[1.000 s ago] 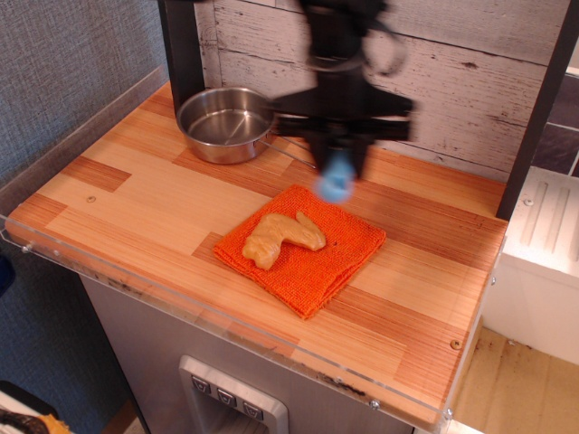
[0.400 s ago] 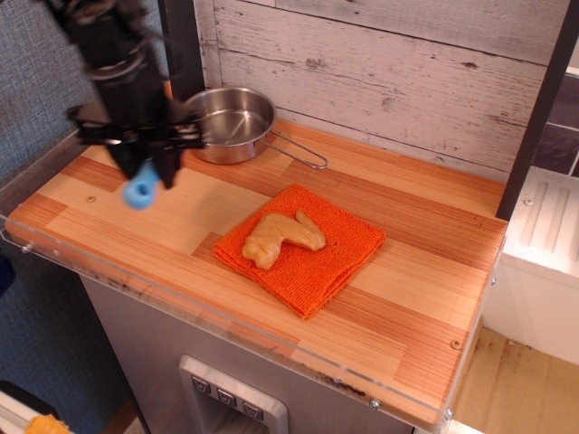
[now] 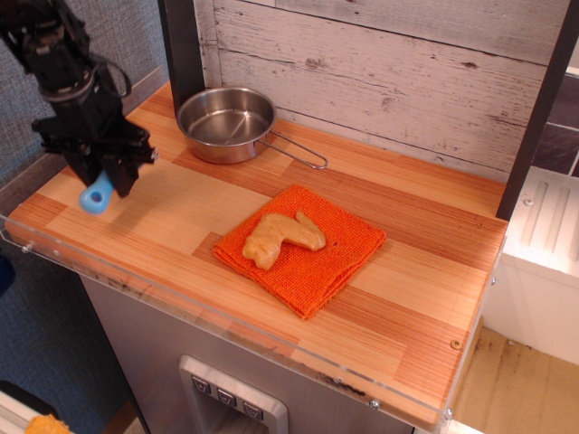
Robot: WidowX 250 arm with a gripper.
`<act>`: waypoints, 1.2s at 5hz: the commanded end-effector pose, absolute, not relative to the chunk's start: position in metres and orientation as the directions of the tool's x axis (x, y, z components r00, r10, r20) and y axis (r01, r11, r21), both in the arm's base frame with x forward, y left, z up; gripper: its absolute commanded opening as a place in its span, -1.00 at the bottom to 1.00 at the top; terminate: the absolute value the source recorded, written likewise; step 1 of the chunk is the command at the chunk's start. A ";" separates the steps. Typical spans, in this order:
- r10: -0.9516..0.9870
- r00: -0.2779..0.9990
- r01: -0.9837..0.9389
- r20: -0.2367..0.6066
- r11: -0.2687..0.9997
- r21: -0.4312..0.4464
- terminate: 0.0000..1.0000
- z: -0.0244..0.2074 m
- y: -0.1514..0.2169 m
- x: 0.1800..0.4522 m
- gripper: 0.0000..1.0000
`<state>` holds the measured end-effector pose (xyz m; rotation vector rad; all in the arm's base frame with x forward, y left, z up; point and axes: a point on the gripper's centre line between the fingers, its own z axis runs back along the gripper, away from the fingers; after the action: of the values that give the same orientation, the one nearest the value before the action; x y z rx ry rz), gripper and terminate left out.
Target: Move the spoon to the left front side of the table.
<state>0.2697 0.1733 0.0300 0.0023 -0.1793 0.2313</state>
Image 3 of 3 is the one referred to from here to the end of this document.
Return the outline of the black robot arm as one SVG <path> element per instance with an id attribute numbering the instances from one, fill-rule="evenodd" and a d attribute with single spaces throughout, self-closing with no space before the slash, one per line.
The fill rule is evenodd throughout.
<path id="1" fill-rule="evenodd" d="M 117 85 L 116 64 L 90 50 L 85 23 L 63 1 L 2 2 L 1 36 L 54 112 L 32 123 L 44 149 L 62 155 L 85 185 L 106 175 L 128 196 L 139 168 L 157 159 L 148 132 L 123 114 L 130 79 Z"/>

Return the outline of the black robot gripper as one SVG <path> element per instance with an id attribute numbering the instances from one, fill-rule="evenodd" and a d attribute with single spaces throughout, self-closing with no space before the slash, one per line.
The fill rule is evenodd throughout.
<path id="1" fill-rule="evenodd" d="M 32 123 L 45 150 L 64 155 L 86 186 L 96 182 L 103 168 L 119 197 L 127 197 L 138 179 L 138 165 L 155 163 L 157 151 L 148 143 L 149 133 L 123 115 L 123 95 L 114 85 L 38 90 L 54 112 Z M 102 166 L 95 156 L 105 158 Z"/>

